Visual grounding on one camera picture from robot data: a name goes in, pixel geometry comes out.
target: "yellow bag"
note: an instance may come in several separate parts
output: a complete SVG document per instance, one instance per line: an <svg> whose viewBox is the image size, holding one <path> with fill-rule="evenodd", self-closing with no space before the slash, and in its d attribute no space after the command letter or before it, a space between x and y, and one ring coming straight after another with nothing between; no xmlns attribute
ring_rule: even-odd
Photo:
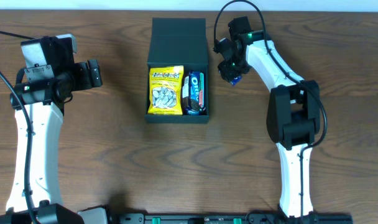
<svg viewBox="0 0 378 224"><path fill-rule="evenodd" d="M150 69L148 114L182 115L182 77L182 65Z"/></svg>

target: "box lid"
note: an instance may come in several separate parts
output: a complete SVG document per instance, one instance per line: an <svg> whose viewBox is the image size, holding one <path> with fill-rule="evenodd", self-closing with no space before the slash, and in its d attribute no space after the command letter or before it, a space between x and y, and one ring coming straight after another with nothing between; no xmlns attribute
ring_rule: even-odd
<svg viewBox="0 0 378 224"><path fill-rule="evenodd" d="M147 63L208 64L206 20L153 18Z"/></svg>

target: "wood grain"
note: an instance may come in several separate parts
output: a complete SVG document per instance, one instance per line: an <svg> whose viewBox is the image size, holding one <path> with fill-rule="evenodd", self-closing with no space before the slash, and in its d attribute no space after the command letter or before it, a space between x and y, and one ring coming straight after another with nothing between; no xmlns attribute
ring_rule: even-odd
<svg viewBox="0 0 378 224"><path fill-rule="evenodd" d="M75 93L60 135L59 178L75 211L110 203L155 212L245 213L275 208L280 162L265 118L269 93L255 72L234 88L212 52L217 12L0 11L0 30L41 37L72 33L77 62L97 58L104 85ZM254 12L227 12L227 23ZM329 118L328 135L311 156L311 199L319 212L350 212L378 223L378 14L266 12L281 56L315 79ZM210 123L144 122L147 54L153 17L205 17L210 56ZM24 66L17 38L0 35L0 69ZM16 124L0 81L0 214L16 159Z"/></svg>

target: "white background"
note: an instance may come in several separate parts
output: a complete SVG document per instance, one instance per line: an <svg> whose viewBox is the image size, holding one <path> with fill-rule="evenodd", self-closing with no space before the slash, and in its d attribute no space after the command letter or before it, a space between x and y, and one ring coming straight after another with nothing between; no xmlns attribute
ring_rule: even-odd
<svg viewBox="0 0 378 224"><path fill-rule="evenodd" d="M264 11L378 12L378 0L251 0ZM0 0L0 9L131 9L218 11L228 0ZM227 10L252 10L234 3Z"/></svg>

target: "open box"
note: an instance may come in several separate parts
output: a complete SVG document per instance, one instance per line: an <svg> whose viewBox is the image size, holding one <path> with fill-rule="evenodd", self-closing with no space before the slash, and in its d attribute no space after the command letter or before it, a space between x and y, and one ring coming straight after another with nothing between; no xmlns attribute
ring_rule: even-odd
<svg viewBox="0 0 378 224"><path fill-rule="evenodd" d="M149 100L150 68L183 65L184 73L203 72L205 75L204 115L157 115L147 114ZM208 103L208 50L206 20L153 18L152 40L147 59L147 94L145 120L148 123L207 123L209 120Z"/></svg>

